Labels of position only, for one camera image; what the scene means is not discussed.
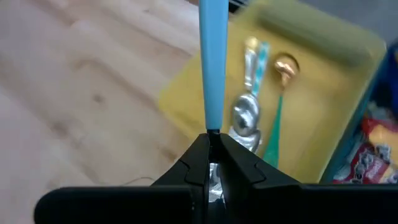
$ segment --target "snack bag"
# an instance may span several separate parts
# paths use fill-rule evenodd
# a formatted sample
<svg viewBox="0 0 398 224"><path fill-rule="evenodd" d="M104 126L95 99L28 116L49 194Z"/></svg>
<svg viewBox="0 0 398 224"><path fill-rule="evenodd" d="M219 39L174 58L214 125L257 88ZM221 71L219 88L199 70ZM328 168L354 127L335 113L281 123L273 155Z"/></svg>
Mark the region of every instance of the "snack bag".
<svg viewBox="0 0 398 224"><path fill-rule="evenodd" d="M372 144L358 142L344 165L334 176L334 184L386 184L397 183L395 169L376 155Z"/></svg>
<svg viewBox="0 0 398 224"><path fill-rule="evenodd" d="M362 130L375 147L378 157L394 166L398 164L398 125L391 121L363 119Z"/></svg>

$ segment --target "blue stick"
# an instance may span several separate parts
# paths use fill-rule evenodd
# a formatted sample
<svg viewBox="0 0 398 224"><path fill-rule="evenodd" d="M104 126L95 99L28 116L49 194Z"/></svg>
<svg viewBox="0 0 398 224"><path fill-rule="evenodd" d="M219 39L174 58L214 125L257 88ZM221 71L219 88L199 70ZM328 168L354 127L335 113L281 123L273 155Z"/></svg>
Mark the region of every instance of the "blue stick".
<svg viewBox="0 0 398 224"><path fill-rule="evenodd" d="M200 49L206 129L223 124L228 0L200 0Z"/></svg>

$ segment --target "yellow tray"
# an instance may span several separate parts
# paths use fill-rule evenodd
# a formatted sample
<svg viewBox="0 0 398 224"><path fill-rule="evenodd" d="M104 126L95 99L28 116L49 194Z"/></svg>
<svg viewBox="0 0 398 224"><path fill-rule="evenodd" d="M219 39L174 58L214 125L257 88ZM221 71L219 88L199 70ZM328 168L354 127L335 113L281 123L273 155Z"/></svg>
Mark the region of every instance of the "yellow tray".
<svg viewBox="0 0 398 224"><path fill-rule="evenodd" d="M234 99L244 92L244 40L255 36L270 43L271 59L279 52L294 55L301 74L289 83L284 93L279 169L301 182L318 182L385 54L384 42L373 38L375 35L370 32L338 19L334 24L325 24L328 29L344 26L350 35L357 36L358 41L363 41L371 51L372 59L364 65L349 67L340 64L262 26L258 22L261 4L272 2L252 3L228 27L222 132L227 133L231 126ZM316 10L305 5L301 7ZM300 7L295 7L295 10L300 12ZM273 69L267 69L259 93L259 129L264 140L257 153L260 157L275 118L279 85L280 76ZM200 54L193 57L162 92L159 107L192 141L205 132Z"/></svg>

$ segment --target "teal handle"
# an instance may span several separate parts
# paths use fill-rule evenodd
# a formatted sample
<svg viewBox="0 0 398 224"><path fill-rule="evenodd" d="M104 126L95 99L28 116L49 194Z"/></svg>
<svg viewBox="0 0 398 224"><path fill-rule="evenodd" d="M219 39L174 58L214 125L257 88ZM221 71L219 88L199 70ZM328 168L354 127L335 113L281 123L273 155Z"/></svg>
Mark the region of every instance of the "teal handle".
<svg viewBox="0 0 398 224"><path fill-rule="evenodd" d="M228 0L200 0L199 28L206 129L223 124Z"/></svg>
<svg viewBox="0 0 398 224"><path fill-rule="evenodd" d="M283 95L279 96L278 109L276 112L274 124L272 125L271 135L269 136L266 152L262 160L271 166L278 168L279 161L279 135L280 135L280 116L282 113Z"/></svg>
<svg viewBox="0 0 398 224"><path fill-rule="evenodd" d="M253 89L251 94L257 97L259 94L260 86L262 79L264 78L267 64L269 59L269 44L267 42L263 42L260 45L259 53L257 56L257 63L256 63L256 71L254 72L254 82L253 82Z"/></svg>

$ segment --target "wooden floor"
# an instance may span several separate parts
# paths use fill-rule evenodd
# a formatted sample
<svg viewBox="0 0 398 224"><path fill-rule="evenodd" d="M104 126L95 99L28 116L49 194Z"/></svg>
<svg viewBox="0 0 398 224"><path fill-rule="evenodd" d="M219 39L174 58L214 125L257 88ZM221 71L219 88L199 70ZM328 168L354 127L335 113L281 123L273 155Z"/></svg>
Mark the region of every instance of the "wooden floor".
<svg viewBox="0 0 398 224"><path fill-rule="evenodd" d="M184 0L0 1L0 223L68 185L148 185L189 145L157 109L198 50Z"/></svg>

